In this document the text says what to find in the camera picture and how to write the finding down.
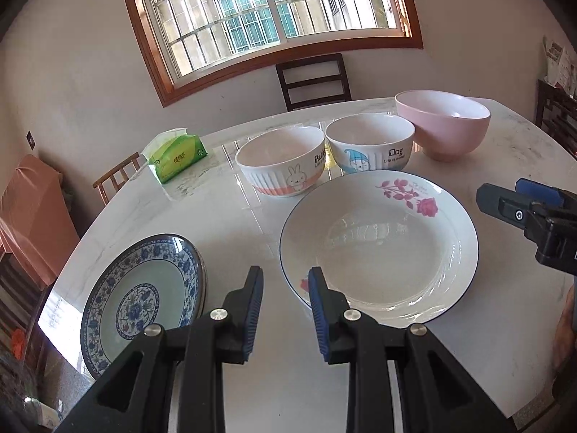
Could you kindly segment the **person's right hand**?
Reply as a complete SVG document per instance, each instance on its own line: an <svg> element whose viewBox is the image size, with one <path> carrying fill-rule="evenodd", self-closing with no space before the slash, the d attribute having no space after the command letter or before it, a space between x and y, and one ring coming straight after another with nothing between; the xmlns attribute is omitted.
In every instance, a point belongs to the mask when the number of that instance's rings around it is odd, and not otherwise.
<svg viewBox="0 0 577 433"><path fill-rule="evenodd" d="M576 347L576 331L572 328L575 301L575 287L568 291L565 304L555 329L552 343L552 368L555 373L561 371L566 361L571 357Z"/></svg>

